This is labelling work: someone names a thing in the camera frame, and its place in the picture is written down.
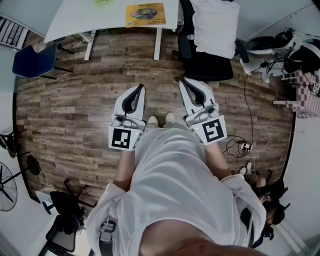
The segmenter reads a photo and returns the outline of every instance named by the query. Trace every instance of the white t-shirt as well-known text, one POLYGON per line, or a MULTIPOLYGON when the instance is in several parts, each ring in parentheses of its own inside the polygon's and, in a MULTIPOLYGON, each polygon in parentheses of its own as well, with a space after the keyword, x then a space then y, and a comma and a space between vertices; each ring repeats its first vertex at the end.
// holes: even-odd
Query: white t-shirt
POLYGON ((138 256, 145 228, 167 219, 187 222, 219 245, 244 246, 247 228, 240 214, 248 208, 254 240, 262 232, 266 210, 240 174, 219 181, 205 164, 195 136, 181 129, 152 129, 140 139, 130 190, 107 185, 87 220, 87 239, 100 254, 101 224, 117 219, 114 256, 138 256))

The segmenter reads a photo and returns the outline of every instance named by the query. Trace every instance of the hand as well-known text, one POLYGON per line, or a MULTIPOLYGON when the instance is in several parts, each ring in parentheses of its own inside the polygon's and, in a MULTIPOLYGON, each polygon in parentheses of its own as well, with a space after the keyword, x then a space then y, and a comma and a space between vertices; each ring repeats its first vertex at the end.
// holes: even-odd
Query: hand
POLYGON ((269 196, 269 195, 266 195, 266 194, 260 196, 259 199, 260 199, 260 202, 261 202, 262 204, 263 204, 264 202, 271 202, 270 196, 269 196))

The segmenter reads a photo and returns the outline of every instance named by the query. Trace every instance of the robotic arm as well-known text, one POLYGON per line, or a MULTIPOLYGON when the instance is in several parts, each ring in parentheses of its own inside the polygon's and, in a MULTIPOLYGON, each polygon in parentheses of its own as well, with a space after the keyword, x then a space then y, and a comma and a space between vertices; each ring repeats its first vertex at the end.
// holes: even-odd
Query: robotic arm
MULTIPOLYGON (((219 115, 218 104, 208 85, 185 77, 179 81, 179 89, 186 110, 184 121, 199 142, 208 145, 225 139, 225 119, 219 115)), ((108 129, 109 148, 125 151, 136 149, 146 126, 142 120, 145 93, 144 85, 140 84, 128 89, 116 100, 111 116, 112 125, 108 129)))
POLYGON ((179 89, 186 110, 184 121, 199 142, 209 145, 225 139, 225 118, 219 115, 218 104, 209 86, 185 77, 179 81, 179 89))
POLYGON ((114 114, 109 126, 109 148, 134 151, 143 134, 146 123, 142 121, 145 110, 145 86, 128 89, 115 101, 114 114))

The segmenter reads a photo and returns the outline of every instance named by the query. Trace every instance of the white desk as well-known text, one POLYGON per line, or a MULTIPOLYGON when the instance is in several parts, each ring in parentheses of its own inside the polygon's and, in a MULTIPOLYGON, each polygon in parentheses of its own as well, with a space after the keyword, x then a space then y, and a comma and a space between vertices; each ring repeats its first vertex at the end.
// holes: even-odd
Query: white desk
POLYGON ((179 0, 113 0, 97 7, 94 0, 64 0, 54 16, 44 42, 79 34, 88 42, 85 60, 90 56, 96 31, 126 27, 126 7, 131 5, 163 3, 166 24, 150 25, 156 28, 154 59, 159 60, 162 29, 176 30, 179 0))

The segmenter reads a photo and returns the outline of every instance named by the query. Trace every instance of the paper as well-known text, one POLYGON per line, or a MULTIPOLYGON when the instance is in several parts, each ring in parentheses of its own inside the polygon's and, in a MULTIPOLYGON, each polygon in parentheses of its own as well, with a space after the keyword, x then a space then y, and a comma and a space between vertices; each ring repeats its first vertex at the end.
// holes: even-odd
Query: paper
POLYGON ((128 5, 125 9, 125 27, 166 24, 163 3, 128 5))

